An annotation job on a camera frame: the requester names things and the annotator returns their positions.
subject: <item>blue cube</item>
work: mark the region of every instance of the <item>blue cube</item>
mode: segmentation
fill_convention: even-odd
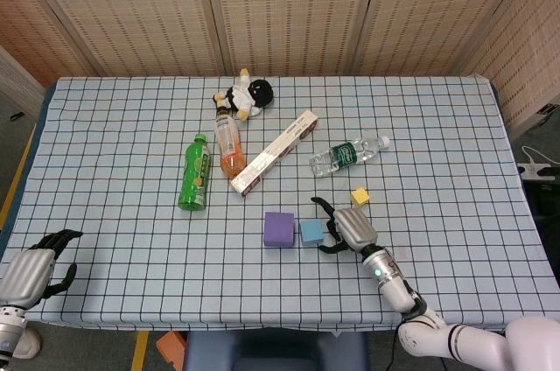
[[[304,246],[314,246],[323,242],[323,224],[321,220],[301,220],[299,233]]]

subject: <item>white cable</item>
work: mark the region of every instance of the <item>white cable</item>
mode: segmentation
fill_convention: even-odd
[[[527,153],[527,150],[532,150],[535,153],[539,154],[541,157],[543,157],[544,159],[546,159],[547,161],[549,161],[552,164],[556,164],[556,165],[560,165],[560,163],[558,161],[555,161],[554,159],[548,158],[546,155],[544,155],[542,152],[540,152],[539,150],[536,150],[535,148],[531,148],[530,146],[527,145],[523,145],[521,147],[521,150],[523,151],[523,153],[528,157],[529,161],[531,164],[534,164],[535,161],[533,160],[533,158]]]

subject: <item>wall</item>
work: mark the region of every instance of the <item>wall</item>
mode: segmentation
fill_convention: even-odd
[[[510,137],[541,120],[536,112],[560,100],[560,0],[507,0],[461,72],[499,89]]]
[[[39,119],[43,102],[41,84],[1,46],[0,95],[11,100],[16,106],[25,107],[25,111],[33,120]]]
[[[0,46],[44,87],[68,75],[233,75],[241,67],[257,75],[477,71],[500,85],[491,67],[508,53],[484,49],[508,28],[495,17],[506,2],[3,0]]]

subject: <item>blue chair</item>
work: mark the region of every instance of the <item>blue chair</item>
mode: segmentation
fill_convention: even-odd
[[[183,371],[369,371],[368,334],[280,328],[191,331]]]

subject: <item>table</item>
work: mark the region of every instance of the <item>table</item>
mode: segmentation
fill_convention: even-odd
[[[45,99],[0,242],[1,273],[44,232],[78,229],[54,277],[66,294],[28,317],[66,326],[196,329],[394,327],[352,252],[264,248],[264,213],[321,218],[321,196],[365,213],[411,285],[449,323],[503,327],[522,314],[560,319],[560,291],[522,192],[491,88],[481,77],[266,78],[274,103],[240,125],[252,159],[305,109],[318,127],[245,199],[224,179],[214,141],[218,89],[233,78],[62,78]],[[176,207],[195,133],[214,154],[208,208]],[[362,135],[393,146],[330,178],[310,155]]]

